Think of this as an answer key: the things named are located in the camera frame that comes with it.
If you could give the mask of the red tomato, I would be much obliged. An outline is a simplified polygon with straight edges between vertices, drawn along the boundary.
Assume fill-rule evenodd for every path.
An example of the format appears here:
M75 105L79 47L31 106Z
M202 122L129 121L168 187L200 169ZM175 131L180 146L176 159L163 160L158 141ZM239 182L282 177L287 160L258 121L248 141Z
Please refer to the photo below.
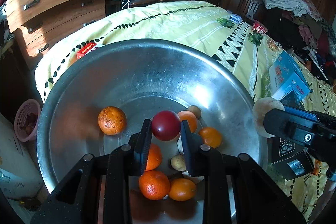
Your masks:
M152 134L161 141L173 140L181 130L179 116L170 110L157 113L151 123Z

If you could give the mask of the orange mandarin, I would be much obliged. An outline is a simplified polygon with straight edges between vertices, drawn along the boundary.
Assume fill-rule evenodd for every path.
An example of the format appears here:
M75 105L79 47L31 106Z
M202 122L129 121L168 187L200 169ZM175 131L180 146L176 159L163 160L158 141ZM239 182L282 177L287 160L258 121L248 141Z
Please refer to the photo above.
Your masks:
M105 135L117 135L127 125L125 113L117 107L108 106L103 108L98 115L98 126Z

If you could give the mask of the black appliance box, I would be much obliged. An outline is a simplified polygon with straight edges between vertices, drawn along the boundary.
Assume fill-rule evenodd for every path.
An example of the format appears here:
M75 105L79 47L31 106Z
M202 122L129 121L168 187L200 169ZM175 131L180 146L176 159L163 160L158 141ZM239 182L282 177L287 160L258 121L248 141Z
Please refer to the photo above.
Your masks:
M305 110L294 92L290 92L280 102L284 107ZM277 120L276 114L266 118L266 129L277 132L280 125L280 121ZM284 179L293 180L313 171L313 161L303 146L277 135L269 138L267 142L268 164Z

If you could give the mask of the blue white food box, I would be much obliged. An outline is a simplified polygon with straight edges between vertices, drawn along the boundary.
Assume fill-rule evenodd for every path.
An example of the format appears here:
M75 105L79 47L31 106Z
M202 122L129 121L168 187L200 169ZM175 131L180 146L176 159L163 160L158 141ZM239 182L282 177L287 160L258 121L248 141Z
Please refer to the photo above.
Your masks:
M282 51L261 79L261 97L282 100L290 92L303 100L309 93L309 85L294 58Z

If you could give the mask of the large steel bowl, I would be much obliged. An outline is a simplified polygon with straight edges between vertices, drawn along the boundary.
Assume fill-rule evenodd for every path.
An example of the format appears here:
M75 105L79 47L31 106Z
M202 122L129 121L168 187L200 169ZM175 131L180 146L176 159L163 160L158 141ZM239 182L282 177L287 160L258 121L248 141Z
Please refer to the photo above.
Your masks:
M128 142L146 118L198 106L198 127L223 134L220 151L264 162L266 142L256 133L252 98L224 66L173 42L138 39L99 48L71 65L54 83L38 125L38 161L48 190L86 153L101 156ZM98 126L108 106L126 115L126 128L105 135Z

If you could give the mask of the pink plastic basket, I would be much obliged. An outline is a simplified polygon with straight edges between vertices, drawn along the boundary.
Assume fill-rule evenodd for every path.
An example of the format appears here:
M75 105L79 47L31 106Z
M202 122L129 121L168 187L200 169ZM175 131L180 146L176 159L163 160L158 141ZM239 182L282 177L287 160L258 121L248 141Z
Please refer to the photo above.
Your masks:
M14 120L14 132L21 142L32 141L37 138L37 129L41 106L34 99L26 100L17 111Z

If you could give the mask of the pile of clothes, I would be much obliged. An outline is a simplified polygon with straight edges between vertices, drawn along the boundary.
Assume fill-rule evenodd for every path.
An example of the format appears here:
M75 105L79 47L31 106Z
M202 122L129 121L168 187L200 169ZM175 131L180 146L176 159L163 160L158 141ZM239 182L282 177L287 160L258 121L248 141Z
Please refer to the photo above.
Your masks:
M320 79L335 80L335 30L311 0L262 0L262 23L283 49L292 50Z

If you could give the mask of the green leafy vegetable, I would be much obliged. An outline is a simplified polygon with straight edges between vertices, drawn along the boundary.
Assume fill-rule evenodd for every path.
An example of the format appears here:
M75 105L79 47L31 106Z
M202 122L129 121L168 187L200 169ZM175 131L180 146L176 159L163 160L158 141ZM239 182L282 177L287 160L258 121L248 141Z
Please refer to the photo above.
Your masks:
M263 35L258 33L257 31L253 31L248 34L248 40L256 46L261 45L262 39L263 39Z

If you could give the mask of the small red box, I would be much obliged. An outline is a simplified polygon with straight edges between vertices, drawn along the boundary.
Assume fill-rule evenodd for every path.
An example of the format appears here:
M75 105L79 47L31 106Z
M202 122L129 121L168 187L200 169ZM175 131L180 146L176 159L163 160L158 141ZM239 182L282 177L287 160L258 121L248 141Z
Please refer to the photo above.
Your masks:
M83 47L81 50L79 50L76 53L77 59L82 58L83 56L85 56L86 54L92 52L96 48L97 48L97 44L96 43L89 43L89 44L87 44L85 47Z

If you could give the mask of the red instant noodle cup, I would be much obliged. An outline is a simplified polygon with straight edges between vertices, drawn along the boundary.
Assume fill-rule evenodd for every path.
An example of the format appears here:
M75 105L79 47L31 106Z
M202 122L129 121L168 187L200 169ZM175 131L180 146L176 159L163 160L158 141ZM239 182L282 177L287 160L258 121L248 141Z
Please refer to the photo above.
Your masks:
M258 34L266 34L268 32L268 29L259 21L255 20L252 26L252 30L256 31Z

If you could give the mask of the wooden drawer dresser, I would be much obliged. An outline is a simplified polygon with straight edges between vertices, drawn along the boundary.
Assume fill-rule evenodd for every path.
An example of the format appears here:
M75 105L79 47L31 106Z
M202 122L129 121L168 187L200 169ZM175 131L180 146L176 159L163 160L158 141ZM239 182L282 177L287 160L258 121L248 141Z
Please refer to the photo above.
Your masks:
M5 13L30 69L57 42L105 17L105 0L7 0Z

